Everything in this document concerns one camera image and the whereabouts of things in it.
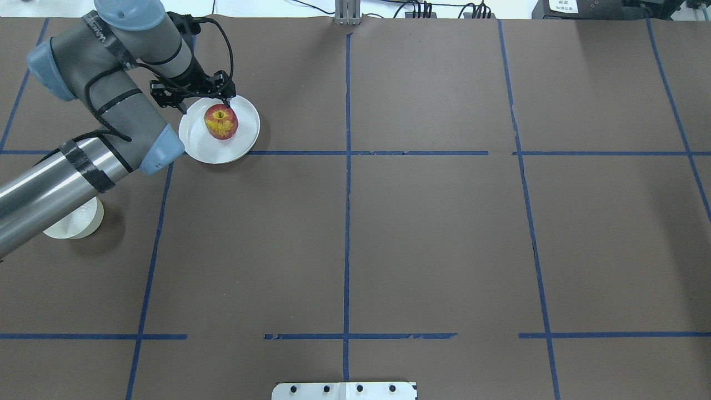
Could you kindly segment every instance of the white metal plate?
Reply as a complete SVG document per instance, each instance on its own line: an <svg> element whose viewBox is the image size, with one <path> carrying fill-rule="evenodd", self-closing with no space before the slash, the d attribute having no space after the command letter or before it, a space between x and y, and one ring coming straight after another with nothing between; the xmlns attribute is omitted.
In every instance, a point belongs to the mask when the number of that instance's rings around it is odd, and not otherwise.
<svg viewBox="0 0 711 400"><path fill-rule="evenodd" d="M416 388L409 382L278 384L272 400L417 400Z"/></svg>

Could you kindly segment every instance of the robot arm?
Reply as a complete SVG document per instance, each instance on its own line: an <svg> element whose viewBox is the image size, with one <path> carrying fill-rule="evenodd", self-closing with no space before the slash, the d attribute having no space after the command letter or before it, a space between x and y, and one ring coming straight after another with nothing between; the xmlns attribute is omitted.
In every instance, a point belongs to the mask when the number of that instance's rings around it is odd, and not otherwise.
<svg viewBox="0 0 711 400"><path fill-rule="evenodd" d="M140 65L156 74L151 94L161 107L184 112L187 97L227 102L235 95L232 71L208 76L184 39L214 20L166 14L159 0L95 0L95 6L27 61L52 94L79 99L104 130L67 141L0 188L0 259L135 169L153 174L183 154L172 127L124 69Z"/></svg>

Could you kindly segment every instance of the white label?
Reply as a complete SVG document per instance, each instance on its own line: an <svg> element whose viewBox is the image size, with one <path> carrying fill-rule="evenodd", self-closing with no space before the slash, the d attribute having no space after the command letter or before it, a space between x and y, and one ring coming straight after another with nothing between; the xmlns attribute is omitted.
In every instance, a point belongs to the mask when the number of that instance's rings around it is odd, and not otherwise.
<svg viewBox="0 0 711 400"><path fill-rule="evenodd" d="M551 11L577 14L577 0L548 0Z"/></svg>

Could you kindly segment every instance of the black band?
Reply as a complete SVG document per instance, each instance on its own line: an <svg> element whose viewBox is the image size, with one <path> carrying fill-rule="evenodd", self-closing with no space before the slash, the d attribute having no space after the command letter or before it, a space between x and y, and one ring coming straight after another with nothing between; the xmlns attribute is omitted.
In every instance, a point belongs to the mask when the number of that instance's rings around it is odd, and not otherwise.
<svg viewBox="0 0 711 400"><path fill-rule="evenodd" d="M148 61L144 61L144 62L148 65L163 65L163 64L170 63L175 57L178 56L178 54L180 54L180 50L182 48L183 48L183 39L181 38L180 43L178 43L178 50L176 50L176 52L172 56L168 57L167 59L165 59L163 61L159 61L157 63L149 63Z"/></svg>
<svg viewBox="0 0 711 400"><path fill-rule="evenodd" d="M135 88L131 89L127 92L123 92L120 95L116 96L115 98L112 98L109 102L101 106L99 110L96 110L98 115L102 115L104 112L108 111L111 107L115 106L116 104L119 104L120 102L126 100L127 98L130 98L133 95L137 95L139 93L143 93L141 89Z"/></svg>
<svg viewBox="0 0 711 400"><path fill-rule="evenodd" d="M96 10L89 11L82 17L84 24L96 36L99 42L121 63L125 70L136 68L136 58L131 55L131 52L124 46L118 37L111 30L106 21L101 19Z"/></svg>
<svg viewBox="0 0 711 400"><path fill-rule="evenodd" d="M116 150L116 147L114 147L114 145L111 144L111 142L106 138L106 136L98 135L97 137L99 138L99 140L101 140L101 143L103 143L104 146L106 146L106 148L109 149L109 151L114 155L114 157L116 157L116 159L119 160L121 165L124 166L124 168L129 172L129 174L134 171L134 169L131 167L131 164L129 164L129 162L126 161L124 156L122 156L121 153L119 153L119 151Z"/></svg>
<svg viewBox="0 0 711 400"><path fill-rule="evenodd" d="M73 140L68 140L59 146L59 150L64 154L67 161L72 164L84 179L91 184L99 193L106 193L107 190L116 186L116 184L94 165L92 160L80 149Z"/></svg>

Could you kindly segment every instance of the white bracket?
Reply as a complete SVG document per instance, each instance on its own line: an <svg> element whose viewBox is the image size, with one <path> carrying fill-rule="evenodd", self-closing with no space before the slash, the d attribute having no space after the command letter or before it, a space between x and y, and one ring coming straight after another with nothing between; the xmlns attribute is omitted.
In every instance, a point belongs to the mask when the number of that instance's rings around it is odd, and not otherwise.
<svg viewBox="0 0 711 400"><path fill-rule="evenodd" d="M272 400L417 400L410 382L339 382L278 384Z"/></svg>
<svg viewBox="0 0 711 400"><path fill-rule="evenodd" d="M336 25L360 25L360 0L336 0Z"/></svg>

